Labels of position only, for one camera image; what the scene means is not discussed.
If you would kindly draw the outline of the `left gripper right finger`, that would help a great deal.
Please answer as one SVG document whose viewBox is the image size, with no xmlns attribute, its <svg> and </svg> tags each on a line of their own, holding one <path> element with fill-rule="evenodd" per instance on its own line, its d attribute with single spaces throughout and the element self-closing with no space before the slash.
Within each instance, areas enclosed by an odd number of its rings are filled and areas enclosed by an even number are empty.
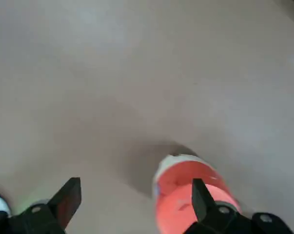
<svg viewBox="0 0 294 234">
<path fill-rule="evenodd" d="M 202 179 L 193 179 L 192 206 L 197 221 L 187 234 L 293 234 L 274 214 L 254 213 L 247 218 L 228 205 L 217 204 Z"/>
</svg>

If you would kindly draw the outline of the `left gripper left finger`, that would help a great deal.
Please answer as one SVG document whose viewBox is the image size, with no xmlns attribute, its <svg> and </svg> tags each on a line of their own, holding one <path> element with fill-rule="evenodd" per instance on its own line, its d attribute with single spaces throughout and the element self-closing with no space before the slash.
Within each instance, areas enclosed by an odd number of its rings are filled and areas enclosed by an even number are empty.
<svg viewBox="0 0 294 234">
<path fill-rule="evenodd" d="M 33 204 L 10 218 L 10 233 L 64 234 L 81 198 L 80 178 L 72 177 L 47 202 Z"/>
</svg>

